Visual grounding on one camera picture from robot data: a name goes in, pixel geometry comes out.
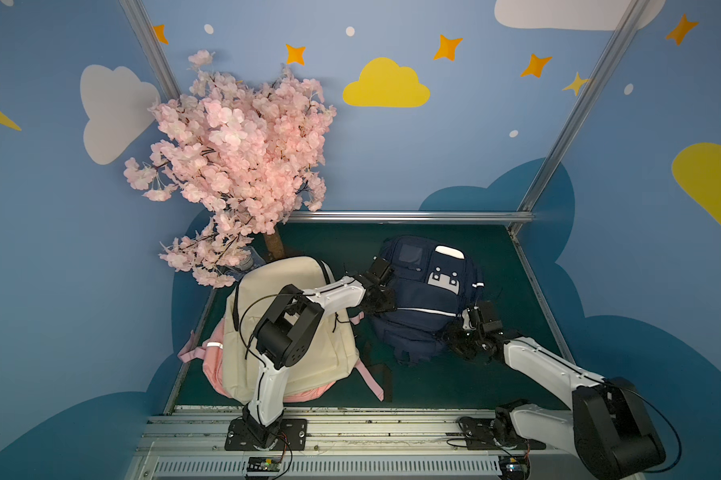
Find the beige and navy backpack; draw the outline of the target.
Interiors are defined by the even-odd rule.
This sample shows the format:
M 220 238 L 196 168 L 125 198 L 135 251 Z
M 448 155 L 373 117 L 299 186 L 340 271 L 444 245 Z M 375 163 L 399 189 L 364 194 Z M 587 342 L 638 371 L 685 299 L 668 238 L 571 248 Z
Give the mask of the beige and navy backpack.
M 242 404 L 254 395 L 260 362 L 252 358 L 256 343 L 244 346 L 248 336 L 288 284 L 302 290 L 334 282 L 326 263 L 312 257 L 286 258 L 246 274 L 226 300 L 222 320 L 222 350 L 216 379 L 220 393 Z M 306 355 L 290 368 L 284 400 L 290 403 L 319 398 L 338 380 L 347 378 L 358 363 L 358 349 L 348 313 L 342 310 L 322 318 Z

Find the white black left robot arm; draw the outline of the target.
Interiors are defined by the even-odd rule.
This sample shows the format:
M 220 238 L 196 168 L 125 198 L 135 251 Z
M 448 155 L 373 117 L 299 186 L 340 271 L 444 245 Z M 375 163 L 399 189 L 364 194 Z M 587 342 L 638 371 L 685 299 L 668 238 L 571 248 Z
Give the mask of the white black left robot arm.
M 252 330 L 256 341 L 252 356 L 260 367 L 254 396 L 242 412 L 248 432 L 262 443 L 280 433 L 290 368 L 306 355 L 326 314 L 353 307 L 368 314 L 396 309 L 395 292 L 388 288 L 393 272 L 388 260 L 377 257 L 365 273 L 314 289 L 288 284 L 272 296 L 274 301 Z

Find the navy blue backpack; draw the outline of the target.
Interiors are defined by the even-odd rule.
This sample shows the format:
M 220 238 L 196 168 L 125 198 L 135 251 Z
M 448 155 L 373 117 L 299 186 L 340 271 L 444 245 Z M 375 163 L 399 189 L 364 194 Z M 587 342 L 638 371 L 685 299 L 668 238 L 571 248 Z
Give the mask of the navy blue backpack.
M 400 364 L 416 365 L 451 350 L 474 359 L 479 350 L 469 310 L 483 300 L 481 268 L 461 250 L 418 236 L 387 240 L 380 256 L 392 267 L 396 309 L 371 318 L 378 340 Z

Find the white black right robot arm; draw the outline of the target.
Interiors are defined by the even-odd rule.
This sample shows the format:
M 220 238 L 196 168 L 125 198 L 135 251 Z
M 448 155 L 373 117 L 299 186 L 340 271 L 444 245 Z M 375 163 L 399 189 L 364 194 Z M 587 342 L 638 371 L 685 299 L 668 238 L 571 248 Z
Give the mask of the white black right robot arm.
M 541 442 L 578 458 L 597 479 L 660 472 L 667 454 L 649 414 L 652 405 L 628 380 L 580 368 L 533 338 L 504 328 L 486 301 L 468 307 L 441 338 L 466 359 L 484 353 L 526 375 L 565 406 L 550 410 L 517 400 L 498 407 L 490 421 L 463 417 L 459 424 L 467 446 L 494 445 L 509 452 Z

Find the pink backpack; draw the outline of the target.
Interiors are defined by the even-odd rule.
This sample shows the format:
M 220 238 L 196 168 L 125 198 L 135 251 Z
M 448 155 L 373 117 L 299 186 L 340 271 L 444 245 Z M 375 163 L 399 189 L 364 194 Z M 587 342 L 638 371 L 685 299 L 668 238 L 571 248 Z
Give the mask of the pink backpack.
M 284 402 L 316 400 L 355 371 L 362 375 L 378 400 L 385 399 L 385 390 L 374 380 L 356 348 L 352 326 L 361 319 L 362 316 L 350 318 L 342 311 L 338 320 L 320 322 L 306 356 L 290 370 Z M 184 346 L 178 358 L 184 363 L 196 359 L 202 361 L 202 371 L 216 392 L 246 404 L 252 400 L 256 389 L 258 361 L 244 359 L 245 353 L 246 349 L 232 327 L 232 317 L 226 315 L 218 322 L 209 340 L 194 349 Z

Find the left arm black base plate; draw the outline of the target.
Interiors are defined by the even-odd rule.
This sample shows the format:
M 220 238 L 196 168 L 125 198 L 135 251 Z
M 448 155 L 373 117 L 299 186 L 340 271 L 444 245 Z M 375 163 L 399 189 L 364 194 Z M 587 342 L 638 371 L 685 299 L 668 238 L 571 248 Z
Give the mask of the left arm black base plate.
M 262 427 L 252 419 L 236 418 L 230 422 L 224 450 L 272 451 L 286 449 L 304 451 L 308 436 L 308 420 L 286 418 L 276 420 L 270 427 Z

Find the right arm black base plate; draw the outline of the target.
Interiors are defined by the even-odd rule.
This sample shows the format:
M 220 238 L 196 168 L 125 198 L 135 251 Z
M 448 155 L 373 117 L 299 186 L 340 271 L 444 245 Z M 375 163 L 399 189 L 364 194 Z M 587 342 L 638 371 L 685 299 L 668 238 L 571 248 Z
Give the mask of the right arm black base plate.
M 464 446 L 468 450 L 546 450 L 547 446 L 537 440 L 522 438 L 504 422 L 496 418 L 460 417 L 457 421 Z

